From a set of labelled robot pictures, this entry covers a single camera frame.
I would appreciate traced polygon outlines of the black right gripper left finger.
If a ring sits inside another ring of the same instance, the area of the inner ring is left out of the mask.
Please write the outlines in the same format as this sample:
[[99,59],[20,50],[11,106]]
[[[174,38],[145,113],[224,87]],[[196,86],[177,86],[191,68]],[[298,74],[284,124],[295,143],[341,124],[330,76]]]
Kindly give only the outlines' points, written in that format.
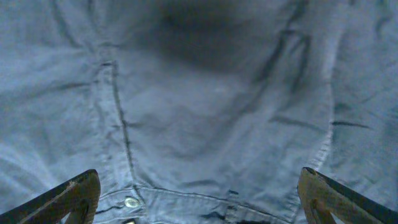
[[101,193],[98,173],[87,170],[1,214],[1,224],[92,224]]

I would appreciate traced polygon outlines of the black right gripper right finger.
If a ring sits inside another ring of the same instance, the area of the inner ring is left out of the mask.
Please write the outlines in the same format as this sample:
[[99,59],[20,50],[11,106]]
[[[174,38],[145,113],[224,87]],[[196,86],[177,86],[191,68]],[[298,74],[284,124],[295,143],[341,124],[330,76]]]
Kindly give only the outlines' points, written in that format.
[[397,224],[397,212],[351,190],[337,181],[303,167],[297,192],[310,224]]

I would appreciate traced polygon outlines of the dark blue denim shorts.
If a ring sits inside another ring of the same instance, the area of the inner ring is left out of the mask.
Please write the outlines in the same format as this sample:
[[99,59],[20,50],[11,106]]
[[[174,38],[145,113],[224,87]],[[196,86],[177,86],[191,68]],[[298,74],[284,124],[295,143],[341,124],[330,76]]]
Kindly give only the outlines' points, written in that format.
[[305,223],[308,166],[397,209],[397,2],[1,1],[1,211]]

